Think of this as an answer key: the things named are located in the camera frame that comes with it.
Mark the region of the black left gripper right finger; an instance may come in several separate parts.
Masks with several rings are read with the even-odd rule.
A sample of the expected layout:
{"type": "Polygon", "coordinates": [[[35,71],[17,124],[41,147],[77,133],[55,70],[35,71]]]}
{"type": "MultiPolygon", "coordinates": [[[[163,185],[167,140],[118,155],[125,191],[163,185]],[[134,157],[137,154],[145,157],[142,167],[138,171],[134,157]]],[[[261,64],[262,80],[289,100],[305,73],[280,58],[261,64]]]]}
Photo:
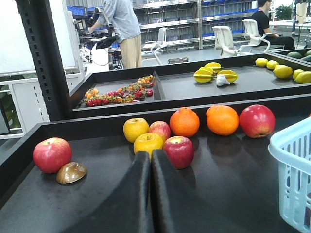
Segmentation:
{"type": "Polygon", "coordinates": [[[224,197],[201,198],[163,150],[152,157],[152,212],[157,233],[290,233],[275,205],[253,193],[221,188],[224,197]]]}

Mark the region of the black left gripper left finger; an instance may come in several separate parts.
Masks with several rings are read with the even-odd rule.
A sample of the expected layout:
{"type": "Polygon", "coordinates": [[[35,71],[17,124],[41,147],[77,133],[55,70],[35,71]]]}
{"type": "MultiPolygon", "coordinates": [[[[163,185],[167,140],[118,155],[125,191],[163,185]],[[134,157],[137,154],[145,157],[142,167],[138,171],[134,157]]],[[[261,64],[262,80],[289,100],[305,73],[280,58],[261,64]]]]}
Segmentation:
{"type": "Polygon", "coordinates": [[[140,151],[113,192],[89,215],[64,230],[66,233],[145,233],[150,158],[140,151]]]}

